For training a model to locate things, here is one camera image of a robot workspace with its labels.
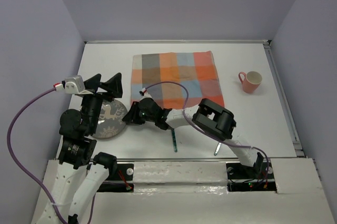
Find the grey reindeer plate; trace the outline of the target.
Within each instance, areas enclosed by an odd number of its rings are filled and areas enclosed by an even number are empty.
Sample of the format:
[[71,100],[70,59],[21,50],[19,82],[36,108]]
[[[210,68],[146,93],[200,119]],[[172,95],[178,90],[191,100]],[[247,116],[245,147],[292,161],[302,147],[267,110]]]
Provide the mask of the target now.
[[99,140],[107,140],[117,136],[126,126],[126,123],[122,121],[126,114],[127,109],[119,100],[104,101],[93,137]]

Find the pink mug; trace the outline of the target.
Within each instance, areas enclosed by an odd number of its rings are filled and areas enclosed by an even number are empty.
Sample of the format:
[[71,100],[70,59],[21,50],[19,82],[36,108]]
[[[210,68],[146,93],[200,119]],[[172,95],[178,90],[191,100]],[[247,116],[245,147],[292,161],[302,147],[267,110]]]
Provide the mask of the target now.
[[238,77],[242,84],[243,91],[248,94],[252,94],[262,82],[262,75],[256,71],[247,73],[240,72]]

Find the green handled fork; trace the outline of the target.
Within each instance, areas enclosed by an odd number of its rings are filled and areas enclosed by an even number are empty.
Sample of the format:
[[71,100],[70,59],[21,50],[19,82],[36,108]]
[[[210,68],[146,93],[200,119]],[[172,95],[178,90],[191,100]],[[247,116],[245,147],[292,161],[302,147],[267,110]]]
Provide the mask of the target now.
[[171,130],[171,136],[172,136],[172,142],[173,142],[173,150],[175,153],[177,153],[178,148],[177,148],[177,141],[176,141],[176,135],[175,135],[175,130]]

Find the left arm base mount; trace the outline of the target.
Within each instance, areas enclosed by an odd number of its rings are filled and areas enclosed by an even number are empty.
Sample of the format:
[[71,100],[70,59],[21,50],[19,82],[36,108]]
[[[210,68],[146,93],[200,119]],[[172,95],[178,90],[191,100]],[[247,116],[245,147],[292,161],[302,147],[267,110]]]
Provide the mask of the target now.
[[100,185],[97,192],[129,193],[134,191],[134,164],[118,163],[117,170]]

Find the checked orange cloth placemat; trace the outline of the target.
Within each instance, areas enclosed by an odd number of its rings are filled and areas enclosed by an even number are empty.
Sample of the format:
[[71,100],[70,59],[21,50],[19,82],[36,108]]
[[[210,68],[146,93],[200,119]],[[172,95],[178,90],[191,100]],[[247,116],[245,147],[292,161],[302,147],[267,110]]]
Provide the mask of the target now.
[[207,98],[224,106],[220,81],[211,51],[193,53],[157,53],[133,56],[131,75],[131,102],[141,98],[140,90],[152,84],[150,95],[162,108],[181,109],[186,99],[187,107]]

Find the green handled spoon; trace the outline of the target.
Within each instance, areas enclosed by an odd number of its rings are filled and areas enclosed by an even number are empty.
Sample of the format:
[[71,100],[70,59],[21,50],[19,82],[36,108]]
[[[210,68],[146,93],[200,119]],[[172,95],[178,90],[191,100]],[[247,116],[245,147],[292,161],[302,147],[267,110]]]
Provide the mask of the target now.
[[218,153],[219,153],[219,150],[220,150],[220,148],[221,148],[221,143],[218,143],[217,144],[217,146],[216,146],[216,148],[215,148],[215,151],[214,151],[214,156],[217,156],[218,155]]

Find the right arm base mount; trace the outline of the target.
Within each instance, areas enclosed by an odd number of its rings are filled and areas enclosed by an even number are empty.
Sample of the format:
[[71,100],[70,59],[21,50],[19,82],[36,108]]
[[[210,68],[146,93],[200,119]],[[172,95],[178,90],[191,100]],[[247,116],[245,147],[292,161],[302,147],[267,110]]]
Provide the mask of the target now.
[[227,163],[226,171],[228,192],[277,191],[271,163],[267,169],[264,162],[260,174],[247,174],[239,162]]

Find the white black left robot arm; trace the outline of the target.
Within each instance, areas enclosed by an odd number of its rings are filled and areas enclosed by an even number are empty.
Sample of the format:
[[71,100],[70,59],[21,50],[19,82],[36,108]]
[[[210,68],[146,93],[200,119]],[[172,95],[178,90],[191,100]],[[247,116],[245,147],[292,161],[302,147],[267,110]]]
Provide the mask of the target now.
[[123,95],[122,75],[106,82],[101,75],[84,81],[80,75],[54,84],[55,91],[82,98],[80,110],[68,109],[60,117],[62,146],[49,199],[37,223],[79,223],[84,210],[105,179],[116,175],[116,157],[100,152],[93,155],[95,134],[102,104]]

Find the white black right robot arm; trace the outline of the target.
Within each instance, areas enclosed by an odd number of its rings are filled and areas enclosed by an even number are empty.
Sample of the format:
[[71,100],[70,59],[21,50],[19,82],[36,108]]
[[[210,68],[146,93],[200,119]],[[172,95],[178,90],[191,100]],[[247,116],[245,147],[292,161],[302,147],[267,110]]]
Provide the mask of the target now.
[[267,174],[263,169],[263,162],[268,160],[265,152],[250,145],[242,137],[234,138],[234,114],[209,99],[202,99],[195,106],[178,110],[161,108],[152,98],[143,98],[132,103],[122,121],[136,125],[152,122],[162,130],[190,125],[203,135],[227,145],[239,159],[247,177]]

